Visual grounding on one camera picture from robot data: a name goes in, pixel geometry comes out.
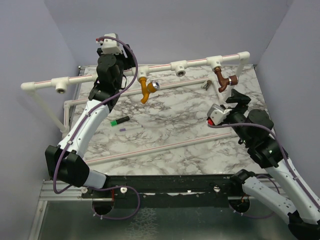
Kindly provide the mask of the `orange water faucet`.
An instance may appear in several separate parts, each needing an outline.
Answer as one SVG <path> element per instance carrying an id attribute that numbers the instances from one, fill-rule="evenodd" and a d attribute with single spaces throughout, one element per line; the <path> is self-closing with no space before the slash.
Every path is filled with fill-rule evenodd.
<path id="1" fill-rule="evenodd" d="M 147 84 L 146 77 L 140 77 L 138 82 L 141 85 L 141 93 L 143 95 L 143 98 L 140 101 L 142 104 L 145 104 L 148 101 L 150 94 L 153 94 L 160 89 L 160 84 L 157 81 L 151 81 Z"/>

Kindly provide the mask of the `white PVC pipe frame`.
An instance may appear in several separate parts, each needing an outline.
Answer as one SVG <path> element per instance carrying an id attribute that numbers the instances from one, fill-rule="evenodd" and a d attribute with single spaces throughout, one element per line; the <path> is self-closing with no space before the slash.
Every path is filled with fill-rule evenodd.
<path id="1" fill-rule="evenodd" d="M 211 67 L 212 71 L 216 67 L 221 68 L 221 73 L 224 78 L 227 78 L 232 75 L 236 75 L 238 78 L 244 68 L 245 64 L 250 58 L 250 53 L 248 51 L 239 52 L 237 54 L 232 55 L 225 55 L 225 56 L 210 56 L 204 59 L 197 59 L 197 60 L 180 60 L 171 62 L 168 64 L 163 65 L 143 65 L 132 67 L 128 70 L 124 71 L 124 77 L 132 77 L 132 82 L 127 84 L 124 88 L 124 91 L 120 93 L 121 97 L 124 95 L 127 90 L 131 87 L 131 85 L 135 82 L 139 82 L 139 78 L 146 77 L 148 82 L 148 75 L 152 73 L 159 73 L 164 71 L 172 71 L 176 73 L 177 77 L 184 76 L 186 73 L 186 69 L 192 67 L 203 67 L 209 66 Z M 60 78 L 53 78 L 47 81 L 41 82 L 24 82 L 21 84 L 21 89 L 26 93 L 30 94 L 34 101 L 42 107 L 42 109 L 46 112 L 46 114 L 54 121 L 55 125 L 60 129 L 60 131 L 65 135 L 70 132 L 72 128 L 69 128 L 66 124 L 60 122 L 55 114 L 51 112 L 49 107 L 46 103 L 42 100 L 42 98 L 37 94 L 37 90 L 39 89 L 46 89 L 46 88 L 55 88 L 58 93 L 64 93 L 67 90 L 69 85 L 75 84 L 82 84 L 87 82 L 95 82 L 98 75 L 97 72 L 92 75 L 85 75 L 85 76 L 77 76 L 77 77 L 60 77 Z M 225 91 L 230 92 L 234 86 L 228 86 Z"/>

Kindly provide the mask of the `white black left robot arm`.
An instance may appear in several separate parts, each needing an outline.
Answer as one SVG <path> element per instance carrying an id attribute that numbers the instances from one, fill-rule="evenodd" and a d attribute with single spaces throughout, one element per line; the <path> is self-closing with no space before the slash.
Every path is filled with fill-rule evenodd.
<path id="1" fill-rule="evenodd" d="M 83 160 L 84 154 L 102 121 L 116 105 L 122 87 L 124 71 L 137 65 L 128 44 L 120 54 L 99 53 L 97 79 L 91 89 L 84 111 L 67 136 L 57 146 L 48 146 L 45 160 L 49 176 L 75 187 L 90 187 L 97 196 L 106 197 L 111 190 L 108 176 L 90 169 Z"/>

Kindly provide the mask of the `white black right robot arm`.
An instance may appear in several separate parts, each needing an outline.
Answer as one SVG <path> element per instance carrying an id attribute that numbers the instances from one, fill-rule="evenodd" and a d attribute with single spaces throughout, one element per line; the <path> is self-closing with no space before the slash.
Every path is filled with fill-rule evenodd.
<path id="1" fill-rule="evenodd" d="M 320 238 L 320 199 L 302 179 L 293 166 L 288 153 L 272 133 L 274 123 L 266 111 L 253 109 L 245 115 L 251 99 L 232 89 L 226 103 L 230 107 L 224 123 L 231 125 L 244 144 L 250 158 L 264 169 L 281 186 L 287 197 L 283 197 L 264 186 L 253 173 L 245 169 L 230 179 L 230 191 L 240 196 L 253 196 L 269 207 L 287 224 L 289 231 L 298 240 Z"/>

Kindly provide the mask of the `brown water faucet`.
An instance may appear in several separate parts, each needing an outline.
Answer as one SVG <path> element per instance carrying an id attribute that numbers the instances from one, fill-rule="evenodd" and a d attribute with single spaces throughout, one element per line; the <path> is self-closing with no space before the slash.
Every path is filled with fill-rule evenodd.
<path id="1" fill-rule="evenodd" d="M 228 86 L 235 86 L 239 82 L 239 79 L 236 75 L 223 77 L 222 70 L 219 66 L 215 67 L 213 69 L 213 72 L 215 73 L 218 83 L 220 85 L 220 87 L 218 88 L 219 93 L 224 92 Z"/>

